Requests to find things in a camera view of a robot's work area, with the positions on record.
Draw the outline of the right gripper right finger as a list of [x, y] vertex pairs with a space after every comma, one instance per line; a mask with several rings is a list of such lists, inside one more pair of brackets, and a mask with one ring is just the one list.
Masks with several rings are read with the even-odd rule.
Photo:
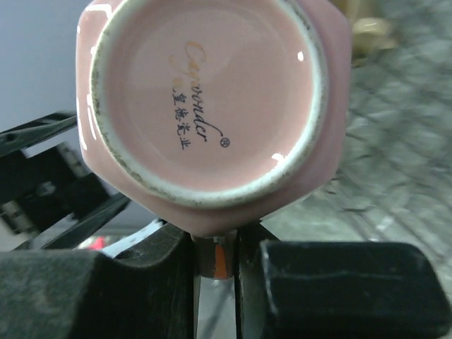
[[239, 338], [440, 338], [451, 304], [403, 242], [282, 241], [260, 224], [235, 245]]

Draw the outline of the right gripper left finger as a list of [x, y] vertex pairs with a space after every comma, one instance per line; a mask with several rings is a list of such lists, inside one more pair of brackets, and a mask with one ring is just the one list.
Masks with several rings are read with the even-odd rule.
[[192, 338], [194, 250], [166, 225], [118, 258], [1, 254], [2, 338]]

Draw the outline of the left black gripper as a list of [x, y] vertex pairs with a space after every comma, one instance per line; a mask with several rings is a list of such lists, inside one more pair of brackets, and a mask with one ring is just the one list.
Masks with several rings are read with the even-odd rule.
[[[75, 112], [55, 112], [1, 132], [1, 219], [12, 233], [44, 234], [15, 250], [75, 249], [130, 204], [109, 194], [66, 143], [32, 157], [32, 147], [77, 126]], [[65, 230], [52, 226], [67, 216], [78, 220]]]

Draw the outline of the pink hexagonal mug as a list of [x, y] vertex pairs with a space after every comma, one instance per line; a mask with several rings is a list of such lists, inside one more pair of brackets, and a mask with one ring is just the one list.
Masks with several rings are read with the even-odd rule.
[[76, 36], [83, 159], [227, 279], [240, 227], [334, 176], [351, 53], [329, 1], [92, 1]]

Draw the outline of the large cream floral mug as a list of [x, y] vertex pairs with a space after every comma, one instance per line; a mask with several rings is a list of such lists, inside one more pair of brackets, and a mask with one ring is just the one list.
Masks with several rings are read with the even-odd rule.
[[347, 18], [352, 29], [352, 66], [360, 67], [373, 52], [395, 49], [393, 26], [382, 17], [376, 1], [334, 0], [331, 3]]

